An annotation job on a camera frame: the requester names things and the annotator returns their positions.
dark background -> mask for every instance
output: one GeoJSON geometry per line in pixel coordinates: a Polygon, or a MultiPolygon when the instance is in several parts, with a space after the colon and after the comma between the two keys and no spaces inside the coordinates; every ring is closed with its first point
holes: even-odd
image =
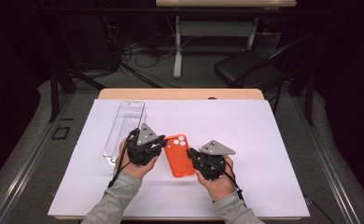
{"type": "MultiPolygon", "coordinates": [[[[154,1],[127,2],[124,4],[154,7],[154,1]]],[[[93,1],[85,3],[95,6],[93,1]]],[[[364,187],[364,0],[300,0],[297,8],[334,11],[333,17],[326,20],[289,20],[281,43],[307,32],[317,34],[315,49],[307,52],[315,56],[315,90],[326,101],[338,149],[364,187]]],[[[105,33],[98,32],[103,29],[99,28],[99,18],[81,17],[73,22],[68,17],[60,18],[58,22],[64,28],[66,41],[51,26],[45,26],[47,28],[39,34],[31,19],[19,1],[0,0],[0,169],[35,113],[40,100],[37,87],[49,80],[54,61],[49,56],[48,46],[58,55],[58,62],[72,66],[106,69],[115,62],[115,55],[104,42],[105,33]],[[84,31],[79,22],[86,22],[88,31],[84,31]],[[90,35],[91,31],[99,35],[90,35]],[[43,36],[49,36],[51,42],[44,43],[43,36]],[[98,46],[95,53],[101,57],[93,57],[90,47],[93,45],[98,46]],[[70,48],[76,46],[82,49],[73,55],[70,48]]],[[[134,28],[131,30],[134,37],[149,35],[147,44],[156,44],[158,21],[148,17],[125,20],[126,27],[134,28]]]]}

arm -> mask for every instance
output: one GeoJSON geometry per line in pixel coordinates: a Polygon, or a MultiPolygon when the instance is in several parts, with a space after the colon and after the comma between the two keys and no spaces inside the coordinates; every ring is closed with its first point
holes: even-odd
{"type": "Polygon", "coordinates": [[[213,203],[217,213],[225,219],[227,224],[263,223],[255,217],[254,212],[250,208],[244,206],[244,202],[237,197],[235,192],[213,203]]]}
{"type": "MultiPolygon", "coordinates": [[[[230,165],[230,167],[226,166],[226,173],[233,176],[231,158],[229,156],[223,157],[225,162],[230,165]]],[[[263,223],[255,217],[252,209],[245,207],[244,202],[238,198],[233,183],[225,175],[210,181],[206,180],[199,171],[196,174],[199,182],[208,190],[209,195],[214,200],[215,210],[225,219],[227,224],[263,223]]]]}
{"type": "MultiPolygon", "coordinates": [[[[119,166],[122,146],[124,146],[124,141],[120,144],[115,167],[119,166]]],[[[138,193],[142,185],[142,179],[153,169],[156,160],[157,157],[153,158],[146,166],[138,166],[130,163],[130,159],[125,153],[121,165],[124,168],[115,183],[105,190],[104,197],[85,216],[82,223],[120,223],[124,210],[138,193]]]]}
{"type": "Polygon", "coordinates": [[[104,197],[82,223],[120,223],[124,210],[138,193],[141,184],[142,180],[121,172],[113,187],[105,190],[104,197]]]}

transparent box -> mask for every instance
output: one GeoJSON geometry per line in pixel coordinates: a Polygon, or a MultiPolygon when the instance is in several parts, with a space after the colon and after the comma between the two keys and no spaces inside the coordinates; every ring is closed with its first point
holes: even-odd
{"type": "Polygon", "coordinates": [[[129,135],[130,131],[141,127],[146,119],[147,113],[144,102],[122,101],[106,142],[103,156],[115,159],[119,154],[119,146],[123,139],[129,135]]]}

gray mat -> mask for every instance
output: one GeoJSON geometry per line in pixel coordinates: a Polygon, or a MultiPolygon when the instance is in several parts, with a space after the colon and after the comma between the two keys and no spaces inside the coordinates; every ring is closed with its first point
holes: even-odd
{"type": "MultiPolygon", "coordinates": [[[[66,166],[96,97],[96,94],[74,95],[63,119],[58,124],[58,132],[46,143],[46,151],[10,213],[7,223],[76,223],[57,220],[49,217],[47,213],[53,200],[51,194],[62,181],[66,166]],[[67,130],[69,130],[68,134],[63,139],[67,130]]],[[[336,223],[345,223],[316,160],[312,143],[305,133],[292,100],[287,96],[284,96],[280,102],[276,120],[302,191],[318,203],[336,223]]],[[[311,213],[309,218],[299,221],[267,220],[266,223],[329,223],[313,205],[308,207],[311,213]]]]}

floor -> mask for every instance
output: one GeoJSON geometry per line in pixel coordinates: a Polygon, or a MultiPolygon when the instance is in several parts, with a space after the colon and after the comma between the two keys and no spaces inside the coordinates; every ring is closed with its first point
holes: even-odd
{"type": "MultiPolygon", "coordinates": [[[[137,70],[156,74],[157,77],[161,78],[162,82],[152,75],[147,76],[166,88],[172,88],[173,86],[182,88],[222,88],[223,83],[214,78],[213,64],[219,61],[220,58],[240,50],[240,47],[238,47],[241,44],[240,40],[203,40],[197,37],[185,41],[188,42],[184,47],[186,56],[184,55],[181,79],[173,78],[174,58],[170,56],[156,59],[150,55],[136,55],[133,56],[134,60],[129,61],[129,65],[137,70]]],[[[256,41],[254,47],[256,51],[265,55],[273,49],[274,43],[276,43],[276,40],[264,38],[261,41],[256,41]]],[[[116,88],[150,87],[121,68],[112,76],[100,77],[96,78],[96,80],[106,86],[116,88]]],[[[46,220],[45,223],[64,222],[47,217],[44,211],[46,212],[49,203],[38,202],[38,196],[34,196],[32,192],[46,192],[43,198],[51,200],[50,196],[51,193],[55,193],[54,190],[39,190],[48,187],[45,185],[53,184],[44,181],[47,179],[46,175],[48,174],[46,171],[49,166],[56,164],[45,163],[44,161],[44,159],[51,161],[51,158],[53,158],[50,155],[52,151],[49,151],[52,144],[51,136],[58,125],[76,125],[81,128],[84,125],[84,119],[76,119],[79,120],[79,124],[70,124],[68,122],[73,121],[66,118],[87,116],[84,113],[88,113],[87,108],[90,108],[90,101],[95,99],[98,94],[97,90],[81,80],[75,79],[75,83],[77,85],[75,94],[69,95],[60,91],[63,99],[62,114],[53,123],[48,123],[50,118],[49,83],[47,82],[39,87],[42,98],[35,117],[10,155],[7,164],[0,171],[0,223],[37,223],[39,220],[46,220]],[[28,206],[28,203],[37,204],[37,206],[34,206],[37,211],[32,206],[28,206]]],[[[320,203],[321,207],[326,207],[332,218],[339,221],[336,223],[364,223],[364,189],[358,184],[348,164],[343,161],[337,147],[332,142],[331,129],[324,111],[325,102],[320,95],[315,94],[313,111],[315,126],[310,126],[302,117],[302,98],[290,99],[287,93],[284,93],[284,98],[285,103],[280,104],[280,112],[276,115],[276,119],[278,125],[283,128],[280,131],[287,147],[293,148],[288,153],[290,153],[289,156],[292,162],[295,161],[294,169],[304,172],[304,175],[297,172],[300,184],[310,189],[310,194],[313,198],[316,197],[319,200],[318,203],[320,203]],[[308,152],[308,154],[297,151],[305,147],[312,147],[314,150],[308,152]],[[312,156],[308,162],[319,164],[316,166],[318,171],[307,170],[307,163],[298,162],[304,159],[303,156],[308,155],[312,156]],[[322,185],[319,184],[321,181],[327,183],[328,187],[326,189],[322,189],[322,185]],[[321,191],[328,191],[330,196],[324,199],[321,197],[321,191]]],[[[65,148],[73,148],[68,144],[73,145],[74,141],[76,139],[65,144],[65,148]]],[[[64,157],[64,161],[55,162],[68,163],[67,156],[64,157]]],[[[58,176],[63,175],[62,170],[55,169],[54,172],[58,176]]],[[[318,209],[313,206],[310,206],[310,208],[313,218],[301,220],[299,223],[324,223],[327,221],[318,209]]]]}

